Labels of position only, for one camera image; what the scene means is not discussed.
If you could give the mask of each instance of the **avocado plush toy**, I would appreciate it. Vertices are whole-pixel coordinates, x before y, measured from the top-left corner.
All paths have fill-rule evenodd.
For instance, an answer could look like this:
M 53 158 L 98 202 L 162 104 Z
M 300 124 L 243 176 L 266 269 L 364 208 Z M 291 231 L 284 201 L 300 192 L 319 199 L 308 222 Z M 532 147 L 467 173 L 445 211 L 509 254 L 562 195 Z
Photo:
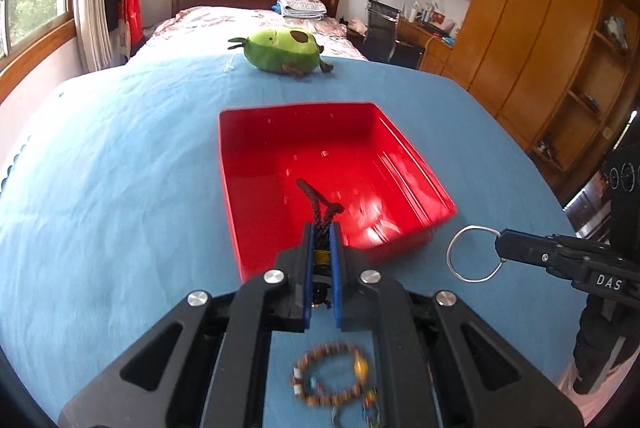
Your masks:
M 262 71 L 304 76 L 320 66 L 322 72 L 331 72 L 333 65 L 323 62 L 318 46 L 311 33 L 300 29 L 283 27 L 255 32 L 248 38 L 232 38 L 239 42 L 229 49 L 244 47 L 244 56 Z

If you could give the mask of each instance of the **bed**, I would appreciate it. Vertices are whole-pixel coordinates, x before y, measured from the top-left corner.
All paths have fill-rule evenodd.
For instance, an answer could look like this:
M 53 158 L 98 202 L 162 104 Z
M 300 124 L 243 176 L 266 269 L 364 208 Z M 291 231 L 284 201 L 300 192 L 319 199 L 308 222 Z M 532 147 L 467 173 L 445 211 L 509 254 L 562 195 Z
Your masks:
M 191 7 L 211 5 L 194 0 Z M 178 0 L 178 12 L 191 7 Z M 172 39 L 163 34 L 171 26 L 148 51 L 165 47 L 169 54 Z M 457 204 L 456 217 L 429 245 L 382 269 L 409 290 L 456 292 L 549 379 L 560 378 L 583 294 L 525 265 L 505 264 L 480 285 L 463 284 L 447 270 L 446 245 L 468 224 L 572 234 L 535 166 L 464 90 L 432 74 L 344 57 L 332 58 L 331 75 L 299 83 L 260 72 L 241 54 L 163 55 L 143 48 L 126 66 L 60 85 L 10 159 L 0 193 L 0 345 L 51 418 L 191 290 L 217 295 L 238 288 L 218 113 L 300 101 L 377 104 Z M 472 278 L 495 262 L 488 236 L 467 237 L 457 248 L 457 268 Z M 300 404 L 288 379 L 303 352 L 335 338 L 372 354 L 366 332 L 336 331 L 331 312 L 322 309 L 305 336 L 274 334 L 266 428 L 299 426 L 301 419 L 309 427 L 328 425 L 328 412 Z M 356 426 L 358 415 L 349 408 L 344 425 Z
M 346 39 L 347 29 L 335 20 L 338 0 L 320 0 L 322 20 L 286 18 L 271 7 L 277 0 L 173 0 L 174 18 L 162 22 L 131 60 L 134 64 L 189 55 L 227 52 L 228 40 L 247 37 L 261 28 L 302 28 L 324 47 L 323 56 L 364 60 Z

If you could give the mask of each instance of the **wooden cabinet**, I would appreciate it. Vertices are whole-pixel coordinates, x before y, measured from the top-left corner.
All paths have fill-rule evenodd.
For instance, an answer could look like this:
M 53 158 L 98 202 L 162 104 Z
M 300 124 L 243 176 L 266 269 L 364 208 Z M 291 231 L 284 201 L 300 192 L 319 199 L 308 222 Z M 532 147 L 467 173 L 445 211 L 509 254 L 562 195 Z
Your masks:
M 451 47 L 437 38 L 428 40 L 424 49 L 424 56 L 420 70 L 431 74 L 442 74 L 444 66 L 449 61 Z
M 469 7 L 444 76 L 456 80 L 462 87 L 470 85 L 494 35 L 505 1 L 480 0 Z
M 571 82 L 600 0 L 551 0 L 530 57 L 502 114 L 532 142 Z
M 607 37 L 609 16 L 625 20 L 627 55 Z M 468 90 L 566 203 L 628 120 L 639 40 L 640 0 L 472 0 L 448 58 L 427 54 L 421 68 Z
M 519 145 L 520 148 L 526 150 L 529 147 L 529 141 L 527 141 L 520 135 L 520 133 L 507 118 L 498 115 L 496 121 L 500 123 L 501 127 L 503 127 L 511 137 L 513 137 L 513 140 Z
M 500 109 L 529 58 L 551 0 L 507 0 L 469 93 Z

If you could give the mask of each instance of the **black cord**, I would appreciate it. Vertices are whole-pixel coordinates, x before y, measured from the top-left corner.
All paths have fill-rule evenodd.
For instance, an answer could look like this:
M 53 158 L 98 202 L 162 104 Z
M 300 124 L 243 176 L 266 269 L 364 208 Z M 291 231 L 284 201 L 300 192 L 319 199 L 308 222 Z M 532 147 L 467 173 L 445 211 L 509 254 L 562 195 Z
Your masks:
M 329 251 L 329 226 L 335 215 L 344 211 L 344 206 L 340 202 L 329 202 L 324 195 L 302 178 L 296 179 L 296 184 L 311 201 L 311 208 L 314 212 L 314 247 Z M 320 212 L 321 203 L 326 207 L 324 217 Z

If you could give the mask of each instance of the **wooden cabinet door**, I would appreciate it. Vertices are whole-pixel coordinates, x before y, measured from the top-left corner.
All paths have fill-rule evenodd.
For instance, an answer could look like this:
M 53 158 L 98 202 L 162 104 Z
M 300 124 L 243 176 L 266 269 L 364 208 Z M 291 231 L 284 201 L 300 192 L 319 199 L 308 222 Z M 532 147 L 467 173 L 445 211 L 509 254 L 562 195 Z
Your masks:
M 588 45 L 600 0 L 551 0 L 529 59 L 502 114 L 532 142 L 564 97 Z
M 436 56 L 432 54 L 425 54 L 422 57 L 422 62 L 420 63 L 420 70 L 422 72 L 430 72 L 431 74 L 442 74 L 442 69 L 444 68 L 444 63 L 441 62 Z
M 467 88 L 494 35 L 506 0 L 472 0 L 444 76 Z
M 529 142 L 518 133 L 515 127 L 503 115 L 499 114 L 496 117 L 496 121 L 500 123 L 500 126 L 507 131 L 507 134 L 513 138 L 520 148 L 526 150 L 529 147 Z
M 522 72 L 551 0 L 507 0 L 469 93 L 500 109 Z

